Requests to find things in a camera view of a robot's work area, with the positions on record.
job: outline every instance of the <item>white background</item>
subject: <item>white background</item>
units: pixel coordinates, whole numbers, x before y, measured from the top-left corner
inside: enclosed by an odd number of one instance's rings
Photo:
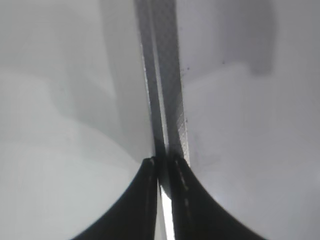
[[[320,236],[320,1],[177,0],[191,167],[270,240]]]
[[[133,2],[0,0],[0,239],[74,237],[152,152]]]

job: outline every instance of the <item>white surface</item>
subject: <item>white surface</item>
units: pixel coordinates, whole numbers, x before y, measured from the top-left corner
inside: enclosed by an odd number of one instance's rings
[[[70,239],[151,156],[134,14],[131,0],[0,0],[0,239]]]
[[[265,238],[319,239],[320,1],[177,2],[192,169]]]

